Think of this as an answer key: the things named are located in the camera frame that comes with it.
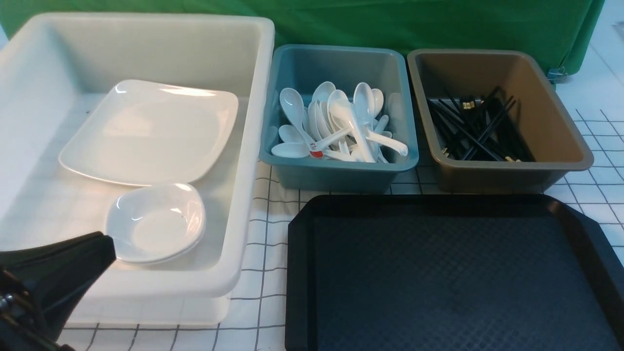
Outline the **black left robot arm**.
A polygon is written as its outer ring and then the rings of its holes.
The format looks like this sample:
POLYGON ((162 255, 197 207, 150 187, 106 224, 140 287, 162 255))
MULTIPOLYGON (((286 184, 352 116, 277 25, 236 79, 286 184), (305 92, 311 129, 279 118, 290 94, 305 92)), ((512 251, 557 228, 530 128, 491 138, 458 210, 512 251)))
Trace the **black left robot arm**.
POLYGON ((89 233, 0 254, 0 348, 70 351, 58 338, 91 286, 116 261, 114 241, 89 233))

